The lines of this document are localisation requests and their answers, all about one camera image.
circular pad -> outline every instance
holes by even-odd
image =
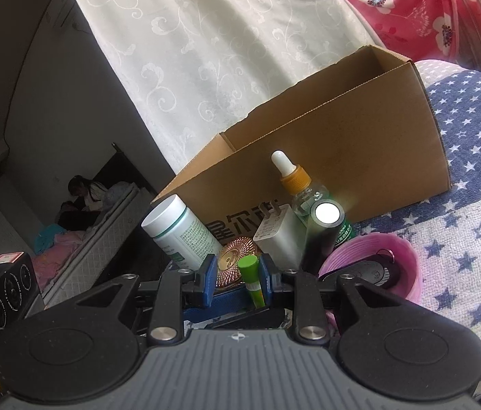
[[[361,385],[403,401],[446,400],[481,377],[481,341],[468,328],[418,306],[368,308],[337,346]]]
[[[57,305],[0,335],[0,388],[31,402],[81,401],[122,383],[138,357],[136,336],[105,309]]]

woman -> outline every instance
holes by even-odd
[[[71,195],[85,199],[84,211],[102,211],[102,201],[107,191],[103,184],[77,175],[69,181],[68,191]]]

green label bottle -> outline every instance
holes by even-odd
[[[271,156],[271,160],[282,175],[280,179],[282,185],[292,195],[291,205],[293,211],[307,225],[311,206],[320,199],[333,200],[330,192],[323,184],[312,180],[300,165],[294,165],[282,151],[275,151]],[[353,226],[345,219],[337,242],[335,242],[335,248],[354,236]]]

dark hair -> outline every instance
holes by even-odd
[[[73,206],[74,208],[77,209],[77,206],[75,206],[75,203],[73,203],[72,201],[62,202],[62,205],[60,205],[60,208],[64,208],[65,206]]]
[[[95,198],[92,197],[91,194],[91,185],[96,183],[94,180],[86,179],[81,175],[76,175],[72,178],[72,180],[68,183],[68,191],[71,195],[75,195],[77,188],[85,187],[88,189],[88,195],[91,196],[93,202],[95,202]]]

white dropper cap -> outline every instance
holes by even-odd
[[[286,177],[296,170],[296,165],[294,165],[282,151],[272,153],[271,160],[280,171],[282,177]]]

